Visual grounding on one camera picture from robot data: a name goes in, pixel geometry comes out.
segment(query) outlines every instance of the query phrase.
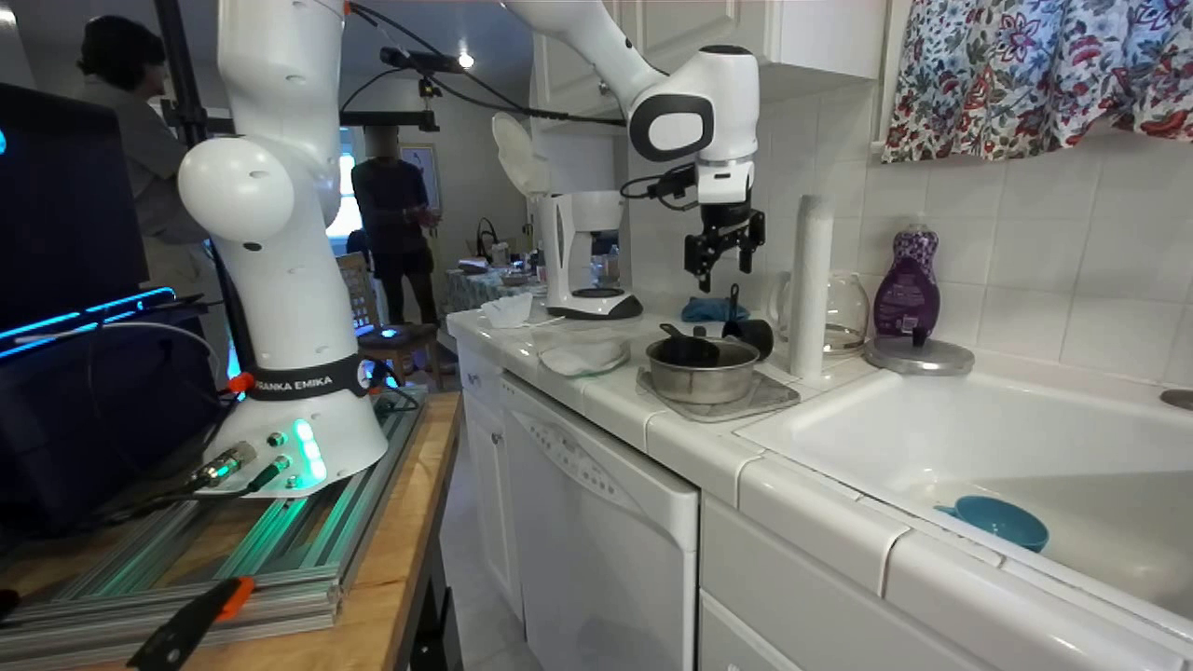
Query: sink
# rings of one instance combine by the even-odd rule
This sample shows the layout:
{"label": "sink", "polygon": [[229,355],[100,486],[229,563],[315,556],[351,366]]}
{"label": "sink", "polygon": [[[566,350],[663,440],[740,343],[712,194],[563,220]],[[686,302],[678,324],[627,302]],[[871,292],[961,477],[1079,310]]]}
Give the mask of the sink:
{"label": "sink", "polygon": [[1009,499],[1048,525],[1048,558],[1193,616],[1193,413],[1001,377],[879,377],[740,437],[951,530],[939,507],[957,495]]}

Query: purple bottle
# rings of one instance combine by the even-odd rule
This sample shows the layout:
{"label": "purple bottle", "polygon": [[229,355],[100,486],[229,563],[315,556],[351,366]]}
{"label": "purple bottle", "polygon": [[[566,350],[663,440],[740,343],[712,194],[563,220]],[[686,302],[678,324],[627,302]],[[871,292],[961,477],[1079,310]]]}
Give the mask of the purple bottle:
{"label": "purple bottle", "polygon": [[939,287],[932,277],[937,230],[911,228],[895,236],[895,264],[871,298],[871,324],[879,338],[927,343],[939,318]]}

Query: floral curtain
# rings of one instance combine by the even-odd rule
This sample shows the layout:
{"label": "floral curtain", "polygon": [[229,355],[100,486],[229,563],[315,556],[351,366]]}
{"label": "floral curtain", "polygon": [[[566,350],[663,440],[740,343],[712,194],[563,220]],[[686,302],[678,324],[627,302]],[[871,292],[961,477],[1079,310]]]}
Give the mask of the floral curtain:
{"label": "floral curtain", "polygon": [[914,0],[885,159],[1193,143],[1193,0]]}

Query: computer screen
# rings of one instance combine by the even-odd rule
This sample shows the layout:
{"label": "computer screen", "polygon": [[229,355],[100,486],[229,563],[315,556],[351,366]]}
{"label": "computer screen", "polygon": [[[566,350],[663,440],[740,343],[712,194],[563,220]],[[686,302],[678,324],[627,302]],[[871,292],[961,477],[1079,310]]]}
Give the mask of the computer screen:
{"label": "computer screen", "polygon": [[118,298],[142,280],[115,116],[0,82],[0,329]]}

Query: white tile wall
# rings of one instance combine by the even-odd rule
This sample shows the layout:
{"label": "white tile wall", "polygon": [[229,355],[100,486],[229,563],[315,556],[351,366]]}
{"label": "white tile wall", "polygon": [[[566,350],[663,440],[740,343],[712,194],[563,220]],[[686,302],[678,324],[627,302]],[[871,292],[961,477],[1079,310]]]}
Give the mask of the white tile wall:
{"label": "white tile wall", "polygon": [[[871,139],[871,84],[765,97],[765,268],[791,268],[801,194],[835,200],[835,268],[864,277],[869,292],[891,264],[891,236],[924,213],[942,243],[939,338],[1137,385],[1193,385],[1191,146],[1094,131],[1081,149],[1038,159],[879,167]],[[654,292],[695,292],[678,268],[683,223],[649,205],[634,216],[629,252],[638,268],[654,264]]]}

